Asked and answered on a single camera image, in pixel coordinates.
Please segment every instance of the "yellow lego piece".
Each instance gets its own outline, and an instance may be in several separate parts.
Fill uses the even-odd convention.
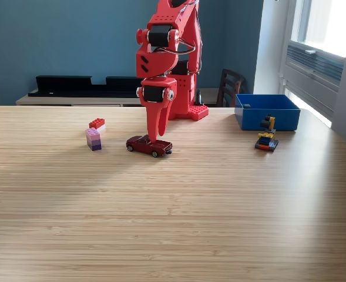
[[[270,119],[269,119],[269,121],[270,121],[270,123],[271,123],[271,124],[269,125],[269,129],[270,129],[270,130],[273,130],[275,118],[271,116]]]

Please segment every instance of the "stacked lego bricks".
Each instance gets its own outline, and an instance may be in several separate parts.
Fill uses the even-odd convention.
[[[89,128],[94,128],[97,129],[98,132],[101,132],[106,129],[105,120],[95,119],[93,122],[89,124]]]
[[[86,131],[86,143],[92,151],[101,150],[101,137],[100,133],[95,128],[88,128]]]

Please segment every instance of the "red lego brick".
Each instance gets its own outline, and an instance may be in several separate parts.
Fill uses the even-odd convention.
[[[191,118],[193,120],[200,120],[209,115],[207,106],[190,106]]]
[[[101,126],[103,126],[104,124],[105,124],[105,120],[104,119],[95,119],[93,122],[91,122],[89,124],[89,128],[98,129]]]

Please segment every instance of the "white lego brick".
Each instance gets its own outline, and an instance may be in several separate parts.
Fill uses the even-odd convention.
[[[106,125],[103,125],[103,126],[97,128],[97,131],[98,131],[99,133],[101,133],[101,132],[104,131],[105,129],[106,129]]]

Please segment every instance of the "pink lego brick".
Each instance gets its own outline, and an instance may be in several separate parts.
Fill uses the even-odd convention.
[[[86,136],[90,139],[90,140],[100,140],[100,133],[97,131],[97,129],[94,128],[88,128],[85,131]]]

